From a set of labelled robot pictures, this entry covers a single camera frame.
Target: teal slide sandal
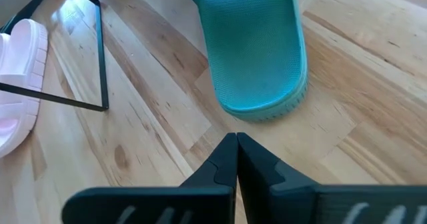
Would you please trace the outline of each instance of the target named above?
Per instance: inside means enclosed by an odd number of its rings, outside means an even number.
[[[221,106],[244,120],[289,113],[307,90],[297,0],[193,0]]]

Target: slide sandal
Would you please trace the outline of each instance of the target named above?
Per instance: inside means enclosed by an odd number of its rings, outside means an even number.
[[[289,113],[308,70],[297,0],[193,0],[220,105],[245,120]]]
[[[40,91],[47,56],[46,28],[24,19],[13,27],[8,41],[4,34],[1,36],[0,82]],[[0,157],[14,150],[32,130],[39,102],[40,99],[0,91]]]

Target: hardwood floor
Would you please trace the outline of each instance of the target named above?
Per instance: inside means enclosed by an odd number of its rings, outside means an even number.
[[[427,184],[425,0],[300,0],[310,66],[293,113],[246,123],[222,111],[191,0],[101,0],[110,110],[42,101],[0,159],[0,223],[60,223],[94,186],[174,186],[227,132],[244,131],[320,183]],[[44,0],[44,92],[100,103],[95,9]],[[245,223],[238,195],[237,223]]]

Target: black object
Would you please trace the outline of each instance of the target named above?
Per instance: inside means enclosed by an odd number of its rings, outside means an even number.
[[[37,6],[41,3],[42,0],[32,0],[27,6],[21,10],[18,15],[16,15],[12,20],[10,20],[6,26],[1,29],[1,32],[10,33],[13,26],[23,18],[29,18]],[[101,22],[101,3],[99,0],[89,0],[95,4],[96,8],[96,32],[97,32],[97,44],[98,44],[98,59],[99,59],[99,80],[101,82],[101,106],[94,105],[90,103],[85,103],[82,101],[76,101],[73,99],[68,99],[64,97],[59,97],[52,94],[42,93],[40,91],[33,91],[30,89],[17,87],[14,85],[9,85],[6,83],[0,83],[0,90],[7,91],[10,93],[15,93],[19,95],[25,95],[28,97],[34,97],[38,99],[43,99],[47,101],[53,101],[56,103],[71,105],[74,107],[86,108],[94,111],[106,111],[109,109],[108,101],[108,89],[107,89],[107,72],[105,69],[105,55],[104,55],[104,46],[103,46],[103,34],[102,34],[102,22]]]
[[[66,202],[62,220],[234,223],[236,174],[249,224],[427,223],[426,187],[321,185],[245,133],[227,134],[180,187],[88,189]]]

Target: wood grain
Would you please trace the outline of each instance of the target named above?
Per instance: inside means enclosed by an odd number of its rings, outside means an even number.
[[[0,159],[0,223],[60,223],[88,187],[179,185],[236,131],[320,183],[427,183],[424,0],[299,0],[308,95],[265,123],[218,105],[191,0],[101,2],[111,108],[41,102],[34,131]],[[50,33],[45,92],[100,102],[94,11],[87,0],[36,10]]]

